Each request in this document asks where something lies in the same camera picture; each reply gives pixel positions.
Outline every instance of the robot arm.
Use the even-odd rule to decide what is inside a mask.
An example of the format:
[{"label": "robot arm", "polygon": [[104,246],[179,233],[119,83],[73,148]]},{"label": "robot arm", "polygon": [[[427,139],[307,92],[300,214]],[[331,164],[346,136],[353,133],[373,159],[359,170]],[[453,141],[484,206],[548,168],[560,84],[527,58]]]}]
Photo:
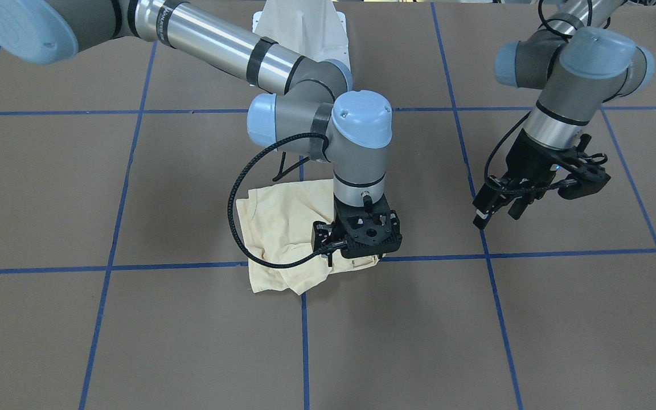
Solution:
[{"label": "robot arm", "polygon": [[27,62],[58,62],[121,36],[159,40],[271,93],[248,110],[258,145],[321,136],[280,146],[333,163],[335,221],[313,224],[315,251],[360,257],[399,249],[399,219],[383,193],[391,105],[372,91],[351,91],[343,63],[311,60],[179,0],[0,0],[0,45]]},{"label": "robot arm", "polygon": [[[622,3],[595,0],[592,25],[600,26]],[[581,131],[602,103],[646,85],[654,60],[648,50],[620,34],[583,26],[589,20],[587,4],[567,3],[528,41],[505,44],[495,60],[500,83],[542,91],[507,155],[507,172],[501,178],[485,175],[473,202],[477,228],[484,229],[490,217],[510,203],[508,213],[517,220],[547,190],[558,189],[562,198],[575,199],[599,192],[611,179],[601,166],[606,156],[584,152],[591,136]],[[552,184],[561,168],[568,176]]]}]

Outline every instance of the yellow cloth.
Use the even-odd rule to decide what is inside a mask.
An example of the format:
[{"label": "yellow cloth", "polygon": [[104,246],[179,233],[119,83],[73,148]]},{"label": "yellow cloth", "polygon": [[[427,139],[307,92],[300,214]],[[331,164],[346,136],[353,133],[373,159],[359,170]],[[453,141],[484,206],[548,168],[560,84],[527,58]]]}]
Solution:
[{"label": "yellow cloth", "polygon": [[[313,251],[310,239],[313,221],[333,221],[333,180],[288,182],[250,190],[247,199],[238,199],[237,215],[244,244],[253,255],[272,263],[291,263]],[[304,293],[328,275],[369,268],[378,257],[344,259],[333,253],[333,267],[324,257],[289,269],[271,269],[249,261],[252,291],[292,289]]]}]

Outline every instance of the table surface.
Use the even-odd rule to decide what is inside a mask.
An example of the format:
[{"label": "table surface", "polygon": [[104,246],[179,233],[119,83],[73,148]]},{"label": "table surface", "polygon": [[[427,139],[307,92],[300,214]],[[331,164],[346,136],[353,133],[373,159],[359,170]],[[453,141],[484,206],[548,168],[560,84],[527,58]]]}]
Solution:
[{"label": "table surface", "polygon": [[[263,5],[193,3],[245,28]],[[356,89],[394,107],[404,244],[302,296],[253,295],[224,217],[259,90],[138,39],[0,50],[0,409],[656,408],[656,73],[588,126],[604,190],[481,234],[484,161],[539,93],[494,55],[534,6],[336,6]],[[656,58],[656,7],[612,20]]]}]

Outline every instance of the black band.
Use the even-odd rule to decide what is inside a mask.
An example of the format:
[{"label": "black band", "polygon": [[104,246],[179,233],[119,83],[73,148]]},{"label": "black band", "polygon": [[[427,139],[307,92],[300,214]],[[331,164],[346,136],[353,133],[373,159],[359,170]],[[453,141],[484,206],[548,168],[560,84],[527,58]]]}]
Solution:
[{"label": "black band", "polygon": [[113,30],[114,39],[120,33],[120,28],[123,26],[123,11],[120,10],[120,2],[118,0],[110,0],[113,5],[113,13],[115,13],[115,30]]},{"label": "black band", "polygon": [[370,183],[368,183],[368,184],[354,184],[353,182],[345,181],[345,180],[341,179],[341,177],[339,177],[338,174],[336,174],[335,172],[333,173],[333,176],[334,176],[336,179],[338,179],[338,181],[339,181],[341,184],[348,185],[349,187],[354,187],[354,188],[368,188],[368,187],[372,187],[372,186],[378,184],[379,182],[381,182],[381,180],[383,179],[383,177],[386,176],[386,174],[383,174],[379,179],[376,179],[374,182],[370,182]]},{"label": "black band", "polygon": [[249,55],[249,61],[247,62],[247,73],[246,78],[247,82],[260,86],[257,83],[257,78],[260,75],[260,65],[263,64],[263,60],[265,59],[265,55],[268,54],[268,50],[270,47],[273,47],[273,44],[277,44],[275,40],[271,39],[270,37],[263,37],[260,39],[260,41],[255,44],[255,48],[252,49],[252,54]]},{"label": "black band", "polygon": [[299,83],[303,83],[303,81],[308,81],[308,83],[316,83],[316,84],[318,84],[318,85],[322,85],[323,88],[325,88],[326,91],[328,91],[328,94],[330,94],[330,98],[331,98],[331,100],[333,100],[333,101],[335,102],[335,96],[333,95],[333,91],[331,91],[331,90],[330,90],[330,87],[328,87],[327,85],[325,85],[325,83],[323,83],[322,81],[320,81],[320,80],[315,80],[315,79],[313,79],[313,78],[306,78],[305,80],[299,81],[297,84],[299,84]]},{"label": "black band", "polygon": [[[645,75],[646,75],[646,71],[649,70],[649,61],[648,61],[648,59],[647,59],[647,57],[646,57],[645,52],[643,52],[642,49],[639,48],[639,46],[637,46],[637,49],[638,49],[639,51],[641,51],[641,53],[642,53],[642,57],[645,58],[645,65],[644,65],[644,67],[645,67]],[[624,88],[624,86],[627,84],[627,81],[628,81],[628,80],[629,80],[629,67],[627,67],[627,71],[625,71],[624,83],[622,83],[622,86],[619,88],[619,91],[622,91],[622,88]],[[615,93],[614,96],[609,97],[607,100],[604,100],[604,102],[607,102],[607,101],[609,101],[609,100],[615,99],[617,96],[619,96],[619,97],[626,97],[626,96],[630,95],[631,93],[637,91],[637,90],[642,86],[642,83],[643,83],[644,81],[645,81],[645,78],[643,77],[642,80],[639,82],[639,85],[636,86],[632,91],[628,92],[627,94],[625,94],[625,95],[623,95],[623,96],[620,95],[620,94],[618,94],[619,91],[617,91],[617,93]]]},{"label": "black band", "polygon": [[581,21],[580,18],[569,13],[557,13],[553,16],[553,18],[549,18],[548,20],[546,20],[546,23],[550,23],[552,21],[563,21],[563,23],[568,23],[569,26],[572,26],[576,30],[580,30],[586,27],[586,25],[584,24],[583,21]]},{"label": "black band", "polygon": [[141,36],[136,30],[136,7],[138,7],[138,0],[130,0],[130,3],[128,3],[128,28],[134,36],[140,39]]},{"label": "black band", "polygon": [[310,124],[310,132],[319,133],[320,135],[326,134],[331,110],[333,110],[333,105],[331,104],[323,103],[318,106],[318,109],[315,110],[315,115],[313,115],[313,123]]},{"label": "black band", "polygon": [[182,3],[186,2],[180,2],[180,0],[166,0],[161,6],[161,9],[158,10],[158,15],[156,16],[156,35],[163,44],[166,44],[171,48],[176,47],[169,42],[169,20],[171,20],[171,15],[174,13],[174,10]]},{"label": "black band", "polygon": [[305,60],[305,56],[301,55],[300,57],[297,58],[295,64],[292,65],[290,74],[287,76],[287,81],[285,81],[285,92],[283,94],[287,94],[287,92],[290,91],[290,83],[292,83],[292,78],[295,75],[295,72],[297,72],[297,67],[300,65],[300,63],[303,60]]},{"label": "black band", "polygon": [[[328,132],[328,122],[330,122],[331,111],[333,111],[333,104],[320,104],[318,109],[315,110],[315,114],[313,115],[313,123],[310,124],[310,132],[326,135],[326,132]],[[325,141],[321,141],[318,138],[310,138],[308,156],[315,160],[325,158],[326,161],[330,162],[325,153],[327,148],[328,145],[325,143]]]},{"label": "black band", "polygon": [[548,80],[551,77],[552,73],[554,72],[556,59],[562,50],[563,47],[559,45],[558,47],[556,47],[555,51],[553,52],[553,55],[551,55],[551,60],[548,62],[548,69],[546,70],[546,80]]},{"label": "black band", "polygon": [[578,120],[572,120],[570,118],[563,117],[562,115],[556,114],[555,112],[547,109],[546,107],[541,105],[541,101],[536,101],[536,108],[540,109],[542,113],[546,114],[547,116],[553,118],[556,121],[560,122],[565,122],[565,124],[570,124],[570,125],[586,125],[589,124],[588,121],[578,121]]}]

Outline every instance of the light blue joint cap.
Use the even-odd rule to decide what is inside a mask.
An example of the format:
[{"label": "light blue joint cap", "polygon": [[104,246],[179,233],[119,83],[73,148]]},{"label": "light blue joint cap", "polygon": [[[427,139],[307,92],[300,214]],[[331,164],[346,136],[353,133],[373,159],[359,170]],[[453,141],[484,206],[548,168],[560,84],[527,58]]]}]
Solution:
[{"label": "light blue joint cap", "polygon": [[510,42],[500,47],[495,56],[495,80],[502,85],[518,88],[515,78],[515,53],[520,42]]},{"label": "light blue joint cap", "polygon": [[260,94],[252,100],[247,111],[247,133],[250,140],[269,147],[275,144],[275,94]]},{"label": "light blue joint cap", "polygon": [[640,91],[649,83],[649,81],[651,80],[651,76],[654,74],[654,69],[656,68],[656,64],[654,63],[654,56],[651,54],[651,51],[645,49],[641,45],[638,45],[637,48],[640,49],[642,54],[645,55],[645,59],[647,61],[647,67],[645,72],[645,78],[643,78],[642,83],[639,85],[639,87],[637,87],[635,91],[632,92],[632,94],[634,94],[637,91]]},{"label": "light blue joint cap", "polygon": [[341,70],[343,77],[346,78],[346,90],[351,91],[354,89],[354,75],[351,74],[351,68],[347,67],[341,60],[335,60],[334,58],[329,58],[325,62],[331,63]]},{"label": "light blue joint cap", "polygon": [[573,75],[603,80],[627,70],[634,55],[634,42],[614,31],[584,27],[560,54],[560,63]]},{"label": "light blue joint cap", "polygon": [[79,49],[70,25],[44,0],[0,0],[0,45],[35,64],[68,60]]},{"label": "light blue joint cap", "polygon": [[348,91],[333,104],[331,121],[338,132],[366,148],[384,148],[391,142],[391,104],[373,91]]}]

